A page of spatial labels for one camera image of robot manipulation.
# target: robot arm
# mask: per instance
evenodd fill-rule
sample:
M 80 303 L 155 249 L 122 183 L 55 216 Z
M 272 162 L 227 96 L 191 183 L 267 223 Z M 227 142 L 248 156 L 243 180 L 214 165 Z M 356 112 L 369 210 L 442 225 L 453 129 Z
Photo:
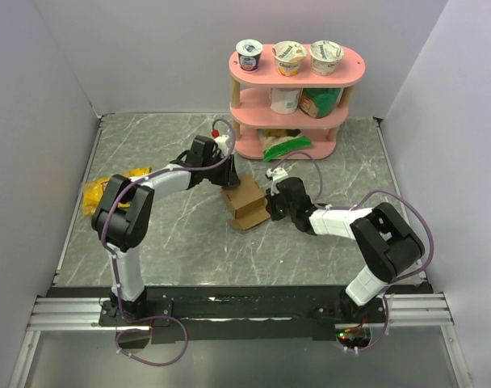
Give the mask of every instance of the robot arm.
M 222 187 L 234 187 L 240 183 L 235 170 L 234 156 L 230 155 L 217 168 L 205 171 L 186 171 L 180 167 L 209 167 L 224 158 L 229 151 L 227 136 L 215 139 L 197 136 L 189 150 L 183 151 L 173 162 L 165 167 L 164 174 L 134 186 L 122 199 L 128 203 L 126 209 L 116 209 L 107 229 L 107 243 L 115 252 L 109 254 L 113 286 L 111 299 L 116 306 L 118 288 L 121 287 L 124 309 L 127 315 L 139 318 L 146 314 L 146 288 L 141 277 L 141 243 L 149 227 L 150 212 L 154 202 L 170 194 L 193 188 L 204 179 Z M 132 182 L 122 175 L 113 175 L 104 190 L 103 197 L 91 219 L 91 226 L 102 237 L 107 215 L 118 195 Z M 115 270 L 120 276 L 116 283 Z
M 267 211 L 273 221 L 290 217 L 298 230 L 336 235 L 357 242 L 366 266 L 346 287 L 344 309 L 354 313 L 425 254 L 425 247 L 389 203 L 375 208 L 344 210 L 312 203 L 303 181 L 283 168 L 269 170 Z

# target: white container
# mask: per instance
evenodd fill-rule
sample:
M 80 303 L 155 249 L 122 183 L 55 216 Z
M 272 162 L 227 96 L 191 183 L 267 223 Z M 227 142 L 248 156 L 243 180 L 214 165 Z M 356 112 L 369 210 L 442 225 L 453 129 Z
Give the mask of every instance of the white container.
M 301 62 L 307 56 L 307 49 L 302 44 L 286 40 L 275 44 L 272 54 L 275 56 L 276 71 L 291 77 L 300 71 Z
M 319 40 L 310 46 L 312 71 L 318 75 L 330 75 L 344 57 L 344 49 L 337 43 Z
M 269 106 L 276 113 L 294 113 L 300 102 L 301 89 L 271 89 Z

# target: food package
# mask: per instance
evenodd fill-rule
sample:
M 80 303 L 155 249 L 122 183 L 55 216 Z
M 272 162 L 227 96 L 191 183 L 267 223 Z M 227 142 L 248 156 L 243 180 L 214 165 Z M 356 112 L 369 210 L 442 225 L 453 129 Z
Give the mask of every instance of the food package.
M 312 145 L 300 129 L 259 129 L 258 136 L 262 143 L 264 162 Z
M 300 99 L 300 109 L 314 119 L 328 116 L 334 109 L 341 88 L 303 89 Z
M 150 172 L 150 167 L 135 168 L 134 170 L 125 171 L 121 175 L 131 178 L 133 176 L 147 175 Z M 109 182 L 110 176 L 100 178 L 94 182 L 88 182 L 84 185 L 83 198 L 82 198 L 82 213 L 85 216 L 92 216 L 99 205 L 104 190 L 106 189 L 107 182 Z M 129 204 L 118 204 L 119 208 L 127 208 Z

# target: white wall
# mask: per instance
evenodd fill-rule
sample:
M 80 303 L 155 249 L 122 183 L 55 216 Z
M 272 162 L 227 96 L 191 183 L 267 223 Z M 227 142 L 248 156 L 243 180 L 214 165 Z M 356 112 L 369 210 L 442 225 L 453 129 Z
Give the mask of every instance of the white wall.
M 355 49 L 367 72 L 351 113 L 378 117 L 446 2 L 35 0 L 98 113 L 226 112 L 229 55 L 252 37 Z
M 97 120 L 30 0 L 0 0 L 0 387 L 48 289 Z
M 491 388 L 491 0 L 450 0 L 383 134 L 403 194 L 429 221 L 476 386 Z

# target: gray panel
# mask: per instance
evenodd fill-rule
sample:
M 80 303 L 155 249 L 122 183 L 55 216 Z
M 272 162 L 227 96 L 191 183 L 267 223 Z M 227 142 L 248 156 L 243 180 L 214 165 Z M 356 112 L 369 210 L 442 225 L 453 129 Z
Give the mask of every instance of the gray panel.
M 52 282 L 97 124 L 33 1 L 0 0 L 0 387 Z
M 196 134 L 209 134 L 214 115 L 112 115 L 104 118 L 89 180 L 136 167 L 165 166 L 188 148 Z M 237 156 L 237 170 L 250 173 L 264 188 L 265 171 L 274 162 Z M 325 178 L 324 200 L 357 203 L 373 188 L 394 183 L 375 121 L 349 119 L 339 132 L 334 153 L 319 165 Z M 310 161 L 287 162 L 289 174 L 318 190 Z M 379 196 L 371 201 L 377 203 Z M 230 227 L 220 189 L 202 183 L 175 193 L 153 207 L 149 232 L 141 244 L 142 274 L 149 285 L 346 285 L 364 265 L 355 242 L 299 232 L 289 220 L 267 221 L 252 230 Z M 409 280 L 419 282 L 419 277 Z M 90 218 L 79 212 L 66 251 L 61 286 L 110 285 L 107 255 Z
M 367 71 L 351 112 L 385 117 L 447 0 L 34 2 L 101 114 L 227 112 L 229 55 L 251 37 L 352 47 Z
M 149 346 L 167 361 L 181 344 Z M 310 339 L 191 342 L 175 365 L 154 368 L 115 354 L 114 334 L 43 332 L 27 388 L 456 387 L 440 327 L 392 328 L 359 356 Z
M 464 47 L 480 55 L 459 61 Z M 401 190 L 434 233 L 470 374 L 491 388 L 491 1 L 450 1 L 384 121 Z

